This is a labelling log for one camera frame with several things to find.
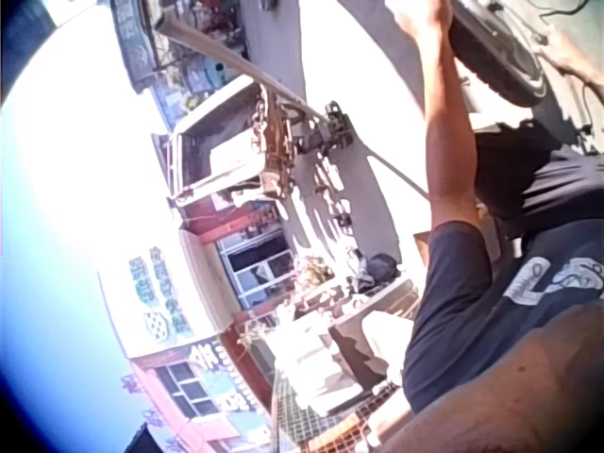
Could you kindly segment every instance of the metal rod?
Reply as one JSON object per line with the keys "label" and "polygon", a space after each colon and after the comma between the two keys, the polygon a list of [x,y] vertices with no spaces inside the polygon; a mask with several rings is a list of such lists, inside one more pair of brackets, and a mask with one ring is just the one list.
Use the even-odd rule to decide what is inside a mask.
{"label": "metal rod", "polygon": [[225,45],[220,44],[202,32],[179,21],[172,11],[166,11],[161,14],[161,17],[156,22],[154,28],[160,35],[165,36],[169,40],[178,42],[200,54],[222,61],[231,68],[252,77],[256,82],[265,85],[272,91],[277,92],[281,97],[304,110],[310,117],[328,123],[328,119],[324,114],[313,109],[304,101],[304,99],[292,92],[285,85],[274,80],[257,66],[228,49]]}

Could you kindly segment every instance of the person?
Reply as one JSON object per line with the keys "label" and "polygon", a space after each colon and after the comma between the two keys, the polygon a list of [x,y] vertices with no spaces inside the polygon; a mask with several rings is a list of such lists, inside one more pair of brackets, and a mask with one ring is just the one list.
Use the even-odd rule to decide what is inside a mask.
{"label": "person", "polygon": [[[380,451],[576,451],[604,419],[604,161],[535,122],[475,133],[449,0],[386,4],[420,53],[432,230],[403,371],[414,417]],[[542,55],[604,86],[553,38]],[[495,279],[477,199],[509,238],[522,238],[522,257]],[[393,419],[405,409],[389,406]]]}

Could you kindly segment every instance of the dark blue t-shirt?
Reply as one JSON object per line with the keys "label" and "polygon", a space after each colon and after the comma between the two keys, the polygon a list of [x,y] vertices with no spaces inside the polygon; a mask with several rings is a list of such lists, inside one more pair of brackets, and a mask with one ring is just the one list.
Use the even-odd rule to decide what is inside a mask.
{"label": "dark blue t-shirt", "polygon": [[415,413],[478,376],[531,329],[573,305],[604,298],[603,220],[542,231],[495,281],[474,226],[438,226],[429,252],[426,290],[403,371]]}

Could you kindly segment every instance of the blue sky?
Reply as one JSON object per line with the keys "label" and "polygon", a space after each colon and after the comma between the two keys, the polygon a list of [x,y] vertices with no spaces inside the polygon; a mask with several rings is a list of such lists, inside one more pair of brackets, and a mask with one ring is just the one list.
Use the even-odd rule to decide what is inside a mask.
{"label": "blue sky", "polygon": [[129,86],[108,8],[50,38],[1,125],[2,372],[59,451],[123,451],[152,405],[121,388],[131,369],[94,263],[136,203],[158,115]]}

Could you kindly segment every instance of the pavement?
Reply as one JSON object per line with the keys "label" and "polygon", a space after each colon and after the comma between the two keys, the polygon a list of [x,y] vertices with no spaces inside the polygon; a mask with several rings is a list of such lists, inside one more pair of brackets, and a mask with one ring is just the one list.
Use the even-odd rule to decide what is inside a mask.
{"label": "pavement", "polygon": [[[507,1],[543,29],[528,2]],[[569,8],[563,0],[539,4]],[[604,2],[594,0],[578,17],[548,18],[562,23],[600,66],[598,17],[603,9]],[[294,172],[297,189],[279,207],[292,246],[301,255],[326,257],[336,271],[346,269],[350,246],[366,255],[389,253],[403,263],[421,292],[426,270],[413,235],[429,230],[429,206],[422,77],[410,37],[394,23],[383,0],[281,0],[270,12],[260,11],[257,1],[243,1],[242,16],[252,61],[316,109],[336,100],[356,133],[353,145],[322,162],[334,196],[349,206],[354,234],[344,234],[335,225],[328,202],[314,192],[322,173],[317,171],[318,158],[303,156]],[[460,65],[461,75],[470,78],[471,111],[511,126],[535,117],[571,141],[574,126],[580,124],[577,103],[567,80],[544,66],[550,95],[535,109],[520,109]],[[587,100],[595,124],[601,125],[601,108],[589,93]]]}

